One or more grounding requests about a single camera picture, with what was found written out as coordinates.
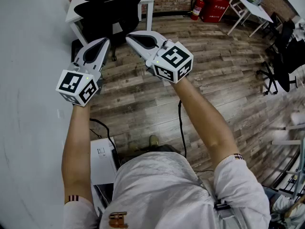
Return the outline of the red fire extinguisher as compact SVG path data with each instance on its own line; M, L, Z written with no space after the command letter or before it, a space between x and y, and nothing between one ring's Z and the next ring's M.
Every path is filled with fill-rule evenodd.
M204 0L192 0L190 18L194 21L198 20L198 17L203 7L204 7Z

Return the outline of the black swivel chair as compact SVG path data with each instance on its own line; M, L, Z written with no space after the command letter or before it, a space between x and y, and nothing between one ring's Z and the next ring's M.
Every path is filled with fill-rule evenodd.
M270 39L273 39L274 37L280 34L279 28L283 25L282 18L276 12L273 12L271 15L271 19L272 22L268 22L265 26L263 26L263 39L267 37L270 33L272 34L272 37Z
M269 85L264 95L269 94L272 85L275 87L273 94L278 93L277 84L286 92L290 91L291 84L297 85L296 78L290 80L289 74L305 65L305 41L291 38L294 29L295 24L292 20L283 23L281 33L267 48L267 51L272 51L273 58L270 62L262 62L262 66L266 67L267 71L256 71L256 74L263 74L269 79Z

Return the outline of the person's right forearm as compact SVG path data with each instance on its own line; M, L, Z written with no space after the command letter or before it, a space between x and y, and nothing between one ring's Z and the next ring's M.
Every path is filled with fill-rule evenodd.
M242 157L233 133L217 109L184 77L172 87L179 96L197 134L208 150L214 167L227 157Z

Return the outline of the person's left forearm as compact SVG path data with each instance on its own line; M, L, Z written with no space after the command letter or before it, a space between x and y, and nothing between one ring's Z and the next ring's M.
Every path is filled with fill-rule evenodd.
M61 163L64 202L80 196L93 202L91 189L90 105L73 106Z

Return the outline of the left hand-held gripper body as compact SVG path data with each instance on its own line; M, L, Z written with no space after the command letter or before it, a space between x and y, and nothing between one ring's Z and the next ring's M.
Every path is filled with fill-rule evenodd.
M68 69L62 71L56 91L73 105L85 107L102 88L103 66L104 63L87 66L72 62Z

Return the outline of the white boxy appliance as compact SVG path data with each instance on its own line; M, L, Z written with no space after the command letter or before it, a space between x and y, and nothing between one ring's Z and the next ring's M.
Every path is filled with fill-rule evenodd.
M114 147L109 139L91 141L91 183L93 185L114 183L116 173Z

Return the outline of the black mesh office chair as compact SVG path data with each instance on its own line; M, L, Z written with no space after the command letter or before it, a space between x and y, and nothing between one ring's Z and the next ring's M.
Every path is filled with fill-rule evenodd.
M139 24L138 4L141 0L85 0L74 11L82 17L82 33L89 42L107 37L115 50Z

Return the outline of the white trestle table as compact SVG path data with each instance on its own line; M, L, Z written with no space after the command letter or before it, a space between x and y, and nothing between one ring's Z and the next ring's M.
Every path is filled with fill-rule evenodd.
M247 18L250 15L254 15L262 20L260 25L249 35L252 37L261 27L266 25L267 23L273 23L271 17L266 13L261 5L254 5L247 0L230 0L229 1L230 8L238 15L239 19L233 25L233 27L228 31L227 35L230 35L231 32L235 29L235 27L241 23L242 25L245 23Z

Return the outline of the white metal rack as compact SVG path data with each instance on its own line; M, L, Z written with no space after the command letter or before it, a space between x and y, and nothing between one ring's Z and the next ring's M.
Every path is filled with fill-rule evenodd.
M287 169L278 169L275 171L281 173L280 181L276 184L276 187L280 186L280 183L286 176L290 176L290 180L285 188L276 188L276 190L290 198L295 199L296 197L301 197L303 195L303 184L305 183L305 136L300 140L273 140L271 142L273 146L299 146L299 163L296 171L287 170Z

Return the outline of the red metal cabinet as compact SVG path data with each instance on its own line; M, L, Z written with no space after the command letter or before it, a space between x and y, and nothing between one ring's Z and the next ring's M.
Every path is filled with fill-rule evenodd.
M228 0L204 0L200 19L207 23L218 23L229 7Z

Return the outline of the person's white shirt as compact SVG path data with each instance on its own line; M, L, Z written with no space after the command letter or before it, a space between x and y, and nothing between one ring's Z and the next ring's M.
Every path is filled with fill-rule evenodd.
M175 152L149 152L122 165L102 216L70 196L63 229L268 229L269 201L246 162L229 156L200 180Z

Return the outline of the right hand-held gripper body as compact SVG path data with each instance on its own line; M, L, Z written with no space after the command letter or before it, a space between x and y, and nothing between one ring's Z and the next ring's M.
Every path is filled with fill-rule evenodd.
M180 42L166 40L158 45L149 40L146 46L152 50L146 67L153 76L178 83L193 68L193 54Z

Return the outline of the white desk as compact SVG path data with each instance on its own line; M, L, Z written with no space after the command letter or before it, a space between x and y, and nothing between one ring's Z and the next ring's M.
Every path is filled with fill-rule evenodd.
M147 5L146 9L146 30L151 31L152 30L152 20L153 20L153 5L155 0L140 0L138 4L138 18L139 21L142 20L142 5ZM77 25L77 22L82 19L80 15L78 15L74 8L82 3L85 3L85 0L71 0L67 16L66 16L66 23L70 25L73 32L81 42L83 46L87 45L87 40L84 38L81 29Z

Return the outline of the person's dark trousers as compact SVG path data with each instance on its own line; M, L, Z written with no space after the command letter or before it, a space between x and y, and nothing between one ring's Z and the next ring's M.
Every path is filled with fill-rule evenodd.
M143 155L145 153L148 153L148 152L175 152L175 153L181 154L181 152L179 150L177 150L176 148L174 148L172 145L167 145L167 144L161 145L161 146L154 145L154 146L149 146L144 149L131 151L131 152L125 154L125 156L122 158L120 163L121 163L121 165L123 165L126 162L132 160L133 158L136 158L136 157Z

